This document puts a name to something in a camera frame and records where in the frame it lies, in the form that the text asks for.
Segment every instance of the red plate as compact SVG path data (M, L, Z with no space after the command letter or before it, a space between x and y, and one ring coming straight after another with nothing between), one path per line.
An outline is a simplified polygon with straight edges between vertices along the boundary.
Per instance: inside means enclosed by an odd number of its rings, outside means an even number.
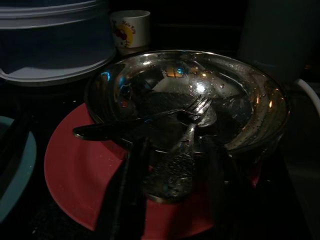
M54 131L45 153L44 174L49 191L73 220L95 229L105 188L126 151L113 143L80 140L72 129L90 124L84 104L73 110ZM189 237L213 226L206 197L194 193L179 204L147 203L143 239Z

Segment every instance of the teal plate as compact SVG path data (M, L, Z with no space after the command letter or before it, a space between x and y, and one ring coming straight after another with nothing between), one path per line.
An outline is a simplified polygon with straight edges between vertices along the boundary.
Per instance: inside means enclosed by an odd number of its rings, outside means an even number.
M5 133L5 129L13 123L13 119L5 116L0 116L0 124L3 128L0 131L0 137ZM12 208L19 200L21 194L26 188L31 174L34 170L37 157L37 145L34 135L29 132L26 140L25 148L23 150L22 159L12 177L10 184L5 190L0 199L0 223L10 213Z

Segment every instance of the plate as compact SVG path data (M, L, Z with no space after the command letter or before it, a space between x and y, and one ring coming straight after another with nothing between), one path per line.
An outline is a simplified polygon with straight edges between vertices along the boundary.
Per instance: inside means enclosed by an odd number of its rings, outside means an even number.
M0 116L0 136L5 133L5 129L9 128L14 120L9 117ZM37 145L34 135L29 132L29 136L25 143L21 162L16 169L13 178L6 188L2 198L0 199L0 223L6 218L11 209L19 200L21 194L26 188L31 174L34 170L37 157Z
M74 127L91 124L85 104L72 111L54 131L44 160L48 189L73 220L94 230L103 195L126 151L112 141L83 141ZM179 204L147 202L144 240L189 237L213 226L207 198L195 192Z

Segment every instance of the dark countertop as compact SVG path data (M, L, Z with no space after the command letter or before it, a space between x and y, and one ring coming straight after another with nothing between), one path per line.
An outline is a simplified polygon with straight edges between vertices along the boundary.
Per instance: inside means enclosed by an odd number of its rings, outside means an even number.
M84 240L91 232L65 215L52 199L44 177L44 155L50 136L59 122L74 108L83 103L83 91L88 79L52 87L26 88L3 83L0 86L1 115L16 118L21 109L34 116L31 130L35 136L38 152L31 179L13 211L0 226L6 240ZM277 151L263 163L261 180L248 203L247 215L241 225L238 239L312 239L310 220L305 221L306 209L319 221L319 206L313 191L319 186L318 154L319 122L308 98L302 93L291 96L296 119L290 122ZM296 123L304 123L304 129ZM295 135L292 129L299 129ZM307 206L304 198L314 202ZM192 239L212 239L214 229Z

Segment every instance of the white mug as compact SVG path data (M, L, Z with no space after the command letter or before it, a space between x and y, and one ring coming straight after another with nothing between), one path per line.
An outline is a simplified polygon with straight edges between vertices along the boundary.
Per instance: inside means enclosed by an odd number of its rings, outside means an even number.
M121 54L148 49L150 44L150 12L116 11L110 15L114 43Z

